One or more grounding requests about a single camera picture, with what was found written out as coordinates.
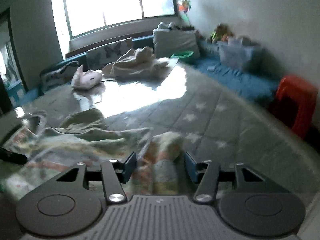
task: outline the pillow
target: pillow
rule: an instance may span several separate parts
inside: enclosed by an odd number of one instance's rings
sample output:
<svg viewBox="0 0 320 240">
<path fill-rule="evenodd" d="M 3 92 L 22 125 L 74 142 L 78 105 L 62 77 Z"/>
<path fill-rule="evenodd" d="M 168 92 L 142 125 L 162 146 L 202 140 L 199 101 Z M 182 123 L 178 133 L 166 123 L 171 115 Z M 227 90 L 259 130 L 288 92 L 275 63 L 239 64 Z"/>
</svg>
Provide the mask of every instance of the pillow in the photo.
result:
<svg viewBox="0 0 320 240">
<path fill-rule="evenodd" d="M 77 60 L 65 64 L 63 67 L 40 75 L 42 93 L 69 82 L 79 67 Z"/>
<path fill-rule="evenodd" d="M 116 41 L 90 49 L 87 52 L 88 69 L 102 69 L 105 65 L 117 61 L 132 48 L 132 38 Z"/>
<path fill-rule="evenodd" d="M 153 44 L 157 58 L 171 57 L 174 53 L 191 50 L 192 58 L 200 57 L 196 35 L 193 31 L 153 30 Z"/>
</svg>

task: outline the green bowl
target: green bowl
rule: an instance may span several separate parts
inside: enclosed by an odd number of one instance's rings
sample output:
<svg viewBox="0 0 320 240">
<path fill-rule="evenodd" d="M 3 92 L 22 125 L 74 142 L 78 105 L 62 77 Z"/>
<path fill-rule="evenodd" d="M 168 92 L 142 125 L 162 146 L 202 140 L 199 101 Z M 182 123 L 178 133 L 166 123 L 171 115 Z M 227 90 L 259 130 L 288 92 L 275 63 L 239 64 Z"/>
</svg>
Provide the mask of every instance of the green bowl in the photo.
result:
<svg viewBox="0 0 320 240">
<path fill-rule="evenodd" d="M 192 55 L 194 51 L 191 50 L 186 50 L 186 51 L 181 51 L 178 53 L 175 53 L 171 56 L 171 58 L 178 58 L 179 61 L 184 62 L 184 63 L 189 63 L 192 60 Z"/>
</svg>

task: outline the plastic container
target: plastic container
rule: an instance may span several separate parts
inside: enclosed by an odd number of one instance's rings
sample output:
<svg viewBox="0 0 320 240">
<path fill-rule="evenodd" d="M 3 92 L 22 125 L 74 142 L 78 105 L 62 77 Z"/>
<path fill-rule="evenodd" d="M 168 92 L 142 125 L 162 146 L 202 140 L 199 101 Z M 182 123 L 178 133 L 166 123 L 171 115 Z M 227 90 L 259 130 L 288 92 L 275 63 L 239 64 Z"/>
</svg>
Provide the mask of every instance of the plastic container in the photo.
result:
<svg viewBox="0 0 320 240">
<path fill-rule="evenodd" d="M 229 37 L 228 38 L 228 46 L 230 45 L 242 45 L 242 46 L 252 46 L 251 40 L 246 37 Z"/>
<path fill-rule="evenodd" d="M 192 55 L 193 51 L 191 50 L 186 50 L 182 52 L 175 53 L 171 56 L 171 58 L 178 58 L 179 61 L 184 62 L 184 63 L 190 63 L 192 60 Z"/>
<path fill-rule="evenodd" d="M 254 71 L 259 68 L 262 59 L 261 46 L 228 45 L 218 42 L 221 65 L 242 71 Z"/>
</svg>

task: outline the silver bolt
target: silver bolt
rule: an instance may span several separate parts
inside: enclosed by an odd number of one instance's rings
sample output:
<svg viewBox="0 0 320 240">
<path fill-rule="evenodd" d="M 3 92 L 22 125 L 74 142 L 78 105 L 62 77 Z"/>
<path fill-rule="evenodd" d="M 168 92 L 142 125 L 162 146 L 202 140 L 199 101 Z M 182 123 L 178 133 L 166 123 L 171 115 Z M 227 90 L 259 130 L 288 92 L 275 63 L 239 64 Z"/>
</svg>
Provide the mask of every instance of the silver bolt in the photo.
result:
<svg viewBox="0 0 320 240">
<path fill-rule="evenodd" d="M 109 200 L 112 202 L 120 202 L 124 200 L 124 195 L 119 193 L 114 193 L 109 196 Z"/>
<path fill-rule="evenodd" d="M 211 201 L 212 197 L 208 194 L 199 194 L 196 196 L 196 200 L 205 203 Z"/>
</svg>

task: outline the window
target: window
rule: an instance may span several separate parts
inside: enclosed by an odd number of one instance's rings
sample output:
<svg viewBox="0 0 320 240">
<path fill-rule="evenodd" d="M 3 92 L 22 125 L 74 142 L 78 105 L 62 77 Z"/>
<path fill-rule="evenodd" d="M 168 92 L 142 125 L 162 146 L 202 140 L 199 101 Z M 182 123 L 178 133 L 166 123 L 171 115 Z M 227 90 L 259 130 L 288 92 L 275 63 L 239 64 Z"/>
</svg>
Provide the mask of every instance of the window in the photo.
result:
<svg viewBox="0 0 320 240">
<path fill-rule="evenodd" d="M 109 25 L 174 15 L 174 0 L 64 0 L 71 37 Z"/>
</svg>

